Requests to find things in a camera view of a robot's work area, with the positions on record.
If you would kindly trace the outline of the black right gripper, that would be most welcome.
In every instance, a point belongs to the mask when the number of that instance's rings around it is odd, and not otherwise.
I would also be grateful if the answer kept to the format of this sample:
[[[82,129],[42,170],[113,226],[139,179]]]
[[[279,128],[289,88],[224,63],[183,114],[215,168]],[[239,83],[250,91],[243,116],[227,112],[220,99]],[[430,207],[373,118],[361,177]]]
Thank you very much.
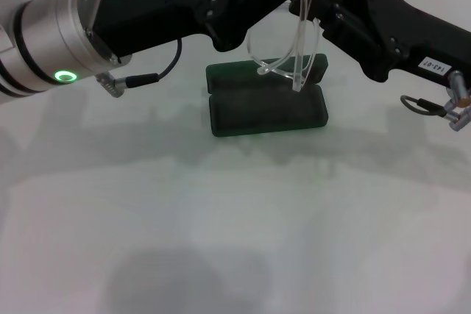
[[[367,3],[371,29],[339,5],[356,3]],[[404,0],[312,0],[307,19],[369,79],[385,82],[397,69],[448,87],[449,73],[460,71],[470,87],[470,32]]]

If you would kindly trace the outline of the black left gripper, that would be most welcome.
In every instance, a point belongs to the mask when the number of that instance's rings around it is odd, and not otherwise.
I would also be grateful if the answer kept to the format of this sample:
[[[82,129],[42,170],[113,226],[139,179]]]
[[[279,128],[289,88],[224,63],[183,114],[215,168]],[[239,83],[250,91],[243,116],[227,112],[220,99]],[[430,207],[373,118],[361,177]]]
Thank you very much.
[[[101,0],[93,30],[119,57],[195,34],[224,51],[285,1]]]

